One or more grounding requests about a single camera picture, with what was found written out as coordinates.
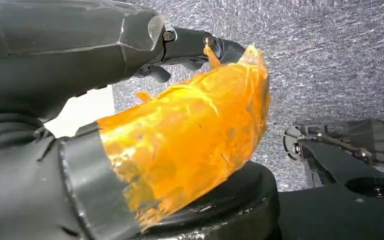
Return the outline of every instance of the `screw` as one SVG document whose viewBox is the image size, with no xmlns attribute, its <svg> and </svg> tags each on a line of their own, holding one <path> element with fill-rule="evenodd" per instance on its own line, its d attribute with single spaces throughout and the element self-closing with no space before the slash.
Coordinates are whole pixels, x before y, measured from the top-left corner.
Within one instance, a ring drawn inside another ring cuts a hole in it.
<svg viewBox="0 0 384 240">
<path fill-rule="evenodd" d="M 295 154 L 299 154 L 300 153 L 300 145 L 298 143 L 294 143 L 293 144 L 292 152 L 295 153 Z"/>
<path fill-rule="evenodd" d="M 214 38 L 210 35 L 204 37 L 204 44 L 208 44 L 210 47 L 214 45 Z"/>
<path fill-rule="evenodd" d="M 377 195 L 378 195 L 378 196 L 382 196 L 381 188 L 380 188 L 380 187 L 375 186 L 375 187 L 373 188 L 373 190 L 375 190 L 375 191 L 377 192 Z"/>
<path fill-rule="evenodd" d="M 362 198 L 354 198 L 354 202 L 356 202 L 358 204 L 363 204 L 364 203 L 364 199 L 362 199 Z"/>
<path fill-rule="evenodd" d="M 171 42 L 175 39 L 175 35 L 171 31 L 166 31 L 162 34 L 162 38 L 166 42 Z"/>
</svg>

